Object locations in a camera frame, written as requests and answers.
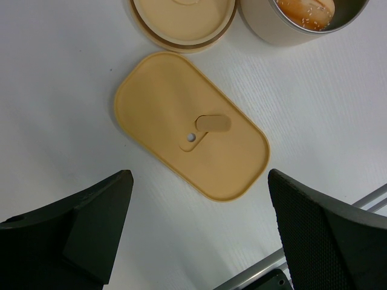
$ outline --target metal bar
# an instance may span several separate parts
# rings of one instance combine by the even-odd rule
[[[375,199],[381,197],[387,193],[387,184],[378,188],[377,190],[371,192],[369,195],[365,196],[361,200],[355,202],[352,206],[363,208],[368,204],[372,203]],[[387,198],[367,209],[370,213],[375,213],[375,211],[381,209],[387,205]],[[219,287],[216,287],[214,290],[240,290],[246,287],[247,285],[257,281],[266,273],[274,269],[286,270],[288,268],[287,263],[283,263],[278,266],[278,263],[285,258],[284,249],[281,248],[275,251],[273,254],[267,256],[266,258],[260,260],[257,264],[247,268],[240,274],[234,276],[230,280],[226,281]]]

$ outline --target beige cup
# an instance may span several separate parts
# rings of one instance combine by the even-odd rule
[[[336,11],[331,25],[311,31],[293,23],[276,0],[241,0],[243,15],[252,30],[270,44],[292,46],[308,42],[347,26],[363,11],[369,0],[334,0]]]

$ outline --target tan lid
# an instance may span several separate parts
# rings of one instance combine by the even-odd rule
[[[268,164],[264,133],[177,53],[142,60],[114,111],[127,134],[211,200],[240,197]]]
[[[196,52],[214,44],[236,12],[236,0],[128,1],[148,37],[176,52]]]

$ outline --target tabletop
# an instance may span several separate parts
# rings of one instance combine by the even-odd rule
[[[240,11],[187,54],[269,139],[266,172],[240,199],[206,199],[117,125],[114,93],[162,49],[126,0],[0,2],[0,221],[130,169],[132,199],[105,289],[210,290],[281,247],[267,173],[353,203],[387,181],[387,2],[291,48]]]

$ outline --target black object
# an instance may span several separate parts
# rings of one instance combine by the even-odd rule
[[[387,218],[278,170],[268,186],[295,290],[387,289]]]
[[[102,289],[131,198],[123,170],[0,224],[0,289]]]
[[[243,290],[293,290],[293,288],[284,272],[274,269]]]

